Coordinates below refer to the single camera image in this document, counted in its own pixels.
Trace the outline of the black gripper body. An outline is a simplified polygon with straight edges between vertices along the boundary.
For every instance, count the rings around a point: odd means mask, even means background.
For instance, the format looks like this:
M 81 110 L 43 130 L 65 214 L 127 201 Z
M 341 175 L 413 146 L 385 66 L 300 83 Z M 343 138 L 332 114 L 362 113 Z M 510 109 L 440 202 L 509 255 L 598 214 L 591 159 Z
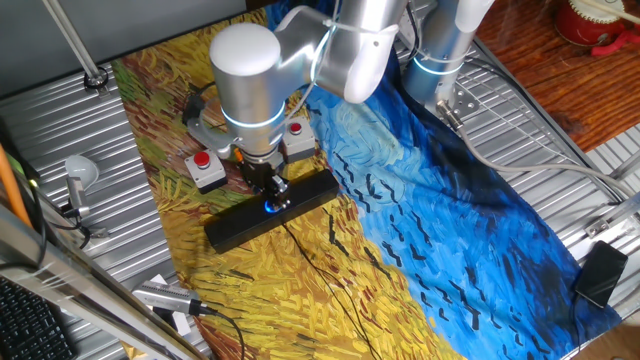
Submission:
M 284 159 L 281 153 L 254 156 L 243 153 L 240 171 L 245 183 L 253 191 L 277 191 Z

